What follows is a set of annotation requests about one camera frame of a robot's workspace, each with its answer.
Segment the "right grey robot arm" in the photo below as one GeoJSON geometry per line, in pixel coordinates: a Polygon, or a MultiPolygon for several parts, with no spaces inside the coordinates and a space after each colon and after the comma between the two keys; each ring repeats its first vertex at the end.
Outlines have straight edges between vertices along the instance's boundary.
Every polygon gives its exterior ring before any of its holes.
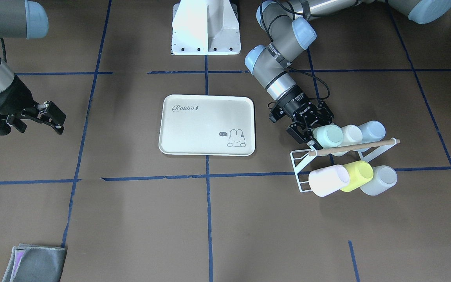
{"type": "Polygon", "coordinates": [[[0,0],[0,136],[16,129],[24,133],[25,120],[64,132],[66,114],[52,101],[38,103],[30,89],[7,63],[5,38],[43,38],[49,31],[44,7],[32,0],[0,0]]]}

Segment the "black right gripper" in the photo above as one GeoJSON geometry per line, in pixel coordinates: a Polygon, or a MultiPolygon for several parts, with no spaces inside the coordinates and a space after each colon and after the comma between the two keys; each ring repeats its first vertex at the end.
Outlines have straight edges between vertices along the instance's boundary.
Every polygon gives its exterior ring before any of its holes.
{"type": "Polygon", "coordinates": [[[13,128],[24,133],[27,125],[22,119],[48,125],[61,135],[66,117],[52,101],[38,104],[31,94],[0,94],[0,136],[9,134],[13,128]]]}

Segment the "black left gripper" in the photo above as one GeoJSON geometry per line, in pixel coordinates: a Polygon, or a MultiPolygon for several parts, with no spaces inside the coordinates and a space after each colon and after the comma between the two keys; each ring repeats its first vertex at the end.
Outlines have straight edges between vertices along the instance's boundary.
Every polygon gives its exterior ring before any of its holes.
{"type": "Polygon", "coordinates": [[[293,121],[286,132],[298,143],[309,143],[314,140],[312,129],[306,126],[330,125],[334,118],[325,101],[313,105],[301,88],[291,88],[278,98],[278,118],[285,116],[293,121]]]}

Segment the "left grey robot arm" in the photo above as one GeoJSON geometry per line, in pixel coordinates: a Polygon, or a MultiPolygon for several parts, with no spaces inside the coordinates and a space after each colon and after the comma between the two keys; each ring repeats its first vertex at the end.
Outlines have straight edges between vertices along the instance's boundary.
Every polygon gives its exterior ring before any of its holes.
{"type": "Polygon", "coordinates": [[[308,97],[288,70],[317,37],[309,21],[336,15],[361,3],[361,0],[267,0],[256,11],[257,22],[270,43],[253,48],[245,57],[245,66],[273,99],[270,121],[290,118],[287,133],[298,143],[317,149],[344,143],[344,134],[333,123],[334,114],[324,98],[308,97]]]}

